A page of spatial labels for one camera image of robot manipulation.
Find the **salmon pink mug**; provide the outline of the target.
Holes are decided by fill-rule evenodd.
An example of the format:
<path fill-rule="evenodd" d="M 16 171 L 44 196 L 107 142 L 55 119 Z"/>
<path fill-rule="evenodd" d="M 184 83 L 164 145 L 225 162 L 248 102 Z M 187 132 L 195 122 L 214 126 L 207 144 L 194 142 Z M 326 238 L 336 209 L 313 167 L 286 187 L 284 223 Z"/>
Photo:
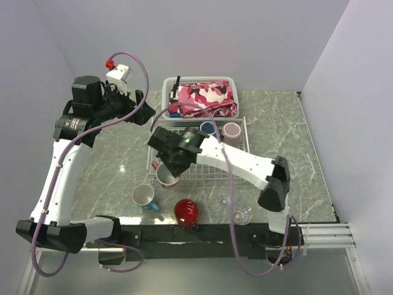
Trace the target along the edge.
<path fill-rule="evenodd" d="M 170 189 L 180 180 L 180 177 L 174 177 L 163 163 L 153 161 L 152 168 L 155 170 L 157 181 L 164 188 Z"/>

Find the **dark blue mug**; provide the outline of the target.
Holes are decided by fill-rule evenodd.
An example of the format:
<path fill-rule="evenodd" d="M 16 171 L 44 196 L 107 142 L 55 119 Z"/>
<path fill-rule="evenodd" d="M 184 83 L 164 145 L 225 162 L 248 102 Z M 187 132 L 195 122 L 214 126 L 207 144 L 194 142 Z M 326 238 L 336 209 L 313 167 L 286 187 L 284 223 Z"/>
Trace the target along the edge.
<path fill-rule="evenodd" d="M 216 132 L 216 127 L 212 122 L 205 121 L 200 125 L 200 131 L 207 135 L 214 135 Z"/>

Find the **mauve purple mug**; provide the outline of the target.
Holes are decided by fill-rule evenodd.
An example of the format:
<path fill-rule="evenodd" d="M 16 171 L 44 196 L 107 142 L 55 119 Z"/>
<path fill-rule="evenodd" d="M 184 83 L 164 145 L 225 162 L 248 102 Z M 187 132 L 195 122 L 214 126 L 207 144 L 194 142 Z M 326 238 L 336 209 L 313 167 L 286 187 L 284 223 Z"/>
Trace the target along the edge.
<path fill-rule="evenodd" d="M 222 141 L 232 147 L 238 147 L 241 142 L 242 130 L 241 127 L 234 123 L 226 123 L 222 127 Z"/>

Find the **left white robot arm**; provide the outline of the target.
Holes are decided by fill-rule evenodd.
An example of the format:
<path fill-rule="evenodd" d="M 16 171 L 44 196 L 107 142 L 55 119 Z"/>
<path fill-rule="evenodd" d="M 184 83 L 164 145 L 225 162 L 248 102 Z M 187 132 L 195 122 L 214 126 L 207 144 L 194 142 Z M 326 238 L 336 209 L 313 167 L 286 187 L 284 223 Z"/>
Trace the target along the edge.
<path fill-rule="evenodd" d="M 16 233 L 30 242 L 31 254 L 37 248 L 76 254 L 84 244 L 100 239 L 110 247 L 121 243 L 119 218 L 71 219 L 77 183 L 96 136 L 120 122 L 144 125 L 155 114 L 144 92 L 136 90 L 132 100 L 121 83 L 121 79 L 102 82 L 96 76 L 74 80 L 72 99 L 55 123 L 52 161 L 41 196 L 29 219 L 16 226 Z"/>

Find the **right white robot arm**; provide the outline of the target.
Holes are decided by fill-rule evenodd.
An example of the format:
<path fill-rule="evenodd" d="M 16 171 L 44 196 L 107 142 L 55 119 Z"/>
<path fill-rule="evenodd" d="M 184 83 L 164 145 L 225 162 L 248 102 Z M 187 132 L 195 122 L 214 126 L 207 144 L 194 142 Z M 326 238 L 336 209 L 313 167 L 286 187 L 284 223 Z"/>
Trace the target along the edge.
<path fill-rule="evenodd" d="M 157 127 L 147 145 L 157 151 L 170 173 L 178 177 L 191 164 L 218 168 L 260 189 L 257 203 L 267 211 L 269 237 L 276 245 L 290 238 L 286 226 L 290 172 L 287 159 L 259 157 L 220 142 L 215 136 L 188 127 L 181 134 Z"/>

